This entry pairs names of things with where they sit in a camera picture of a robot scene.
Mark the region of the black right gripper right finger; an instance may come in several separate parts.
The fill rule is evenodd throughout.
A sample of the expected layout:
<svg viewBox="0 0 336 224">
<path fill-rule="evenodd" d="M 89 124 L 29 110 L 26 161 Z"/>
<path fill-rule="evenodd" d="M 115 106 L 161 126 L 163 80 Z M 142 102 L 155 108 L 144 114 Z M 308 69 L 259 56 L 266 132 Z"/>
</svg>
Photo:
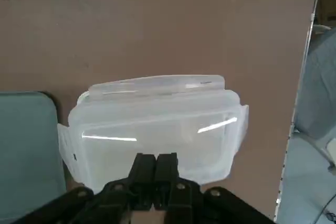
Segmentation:
<svg viewBox="0 0 336 224">
<path fill-rule="evenodd" d="M 154 208 L 164 223 L 273 223 L 223 187 L 202 192 L 198 183 L 180 177 L 176 153 L 160 154 L 154 174 Z"/>
</svg>

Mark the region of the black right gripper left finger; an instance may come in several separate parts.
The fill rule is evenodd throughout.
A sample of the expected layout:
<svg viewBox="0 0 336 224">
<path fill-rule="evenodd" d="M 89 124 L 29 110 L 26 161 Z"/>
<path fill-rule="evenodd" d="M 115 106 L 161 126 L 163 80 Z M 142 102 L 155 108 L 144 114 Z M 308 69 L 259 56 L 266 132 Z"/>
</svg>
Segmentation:
<svg viewBox="0 0 336 224">
<path fill-rule="evenodd" d="M 153 154 L 138 153 L 126 178 L 107 183 L 97 194 L 77 187 L 15 222 L 120 223 L 129 211 L 151 209 L 155 167 Z"/>
</svg>

